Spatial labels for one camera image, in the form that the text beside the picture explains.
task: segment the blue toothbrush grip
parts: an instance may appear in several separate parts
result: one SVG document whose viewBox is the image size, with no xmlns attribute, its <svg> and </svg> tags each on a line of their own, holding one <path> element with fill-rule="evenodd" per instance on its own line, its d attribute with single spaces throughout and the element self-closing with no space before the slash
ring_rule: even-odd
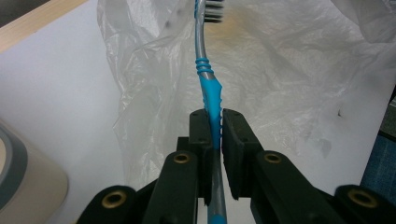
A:
<svg viewBox="0 0 396 224">
<path fill-rule="evenodd" d="M 205 110 L 209 114 L 210 132 L 214 149 L 220 149 L 221 138 L 221 85 L 216 78 L 206 79 L 199 76 L 204 96 Z"/>
<path fill-rule="evenodd" d="M 211 219 L 210 224 L 226 224 L 225 218 L 219 215 L 214 215 Z"/>
</svg>

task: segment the toothbrush bristles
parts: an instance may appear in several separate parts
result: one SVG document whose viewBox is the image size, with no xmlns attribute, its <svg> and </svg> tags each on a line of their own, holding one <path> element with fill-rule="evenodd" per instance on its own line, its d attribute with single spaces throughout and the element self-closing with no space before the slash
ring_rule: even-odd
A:
<svg viewBox="0 0 396 224">
<path fill-rule="evenodd" d="M 205 22 L 221 22 L 223 15 L 223 0 L 206 0 Z"/>
</svg>

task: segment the white table surface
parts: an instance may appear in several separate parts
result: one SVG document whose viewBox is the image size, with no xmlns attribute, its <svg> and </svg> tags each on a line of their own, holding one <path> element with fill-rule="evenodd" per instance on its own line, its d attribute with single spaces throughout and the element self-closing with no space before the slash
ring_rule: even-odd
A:
<svg viewBox="0 0 396 224">
<path fill-rule="evenodd" d="M 0 54 L 0 119 L 56 161 L 69 177 L 64 204 L 48 223 L 66 224 L 101 189 L 122 184 L 120 149 L 112 126 L 120 91 L 106 61 L 96 0 L 76 8 Z M 385 77 L 329 105 L 319 118 L 332 150 L 287 153 L 311 183 L 332 193 L 359 184 L 394 83 Z M 262 140 L 266 149 L 279 150 Z M 251 223 L 248 201 L 227 200 L 229 223 Z M 205 223 L 205 213 L 199 222 Z"/>
</svg>

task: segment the plastic bag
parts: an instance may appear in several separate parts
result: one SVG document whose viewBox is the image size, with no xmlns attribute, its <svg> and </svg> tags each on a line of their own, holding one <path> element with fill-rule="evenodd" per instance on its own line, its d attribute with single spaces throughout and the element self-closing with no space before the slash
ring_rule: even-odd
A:
<svg viewBox="0 0 396 224">
<path fill-rule="evenodd" d="M 191 0 L 99 0 L 122 92 L 114 128 L 126 181 L 136 189 L 158 176 L 177 137 L 188 135 L 189 114 L 203 108 L 193 7 Z M 309 141 L 330 150 L 318 117 L 362 78 L 394 81 L 396 45 L 367 43 L 325 0 L 226 1 L 223 23 L 205 26 L 205 45 L 222 107 L 243 113 L 264 147 L 272 142 L 295 154 L 310 153 L 299 147 Z"/>
<path fill-rule="evenodd" d="M 369 43 L 396 41 L 396 1 L 332 0 L 340 11 L 359 25 Z"/>
</svg>

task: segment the toothbrush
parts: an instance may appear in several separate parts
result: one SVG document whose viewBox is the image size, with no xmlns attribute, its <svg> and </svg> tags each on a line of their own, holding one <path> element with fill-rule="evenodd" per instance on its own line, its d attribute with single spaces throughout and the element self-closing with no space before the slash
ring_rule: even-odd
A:
<svg viewBox="0 0 396 224">
<path fill-rule="evenodd" d="M 204 23 L 221 22 L 222 8 L 222 0 L 195 0 L 195 63 L 204 96 L 205 111 L 209 116 L 210 132 L 215 150 L 212 200 L 207 208 L 207 223 L 209 224 L 227 223 L 220 163 L 221 85 L 206 58 L 204 41 Z"/>
</svg>

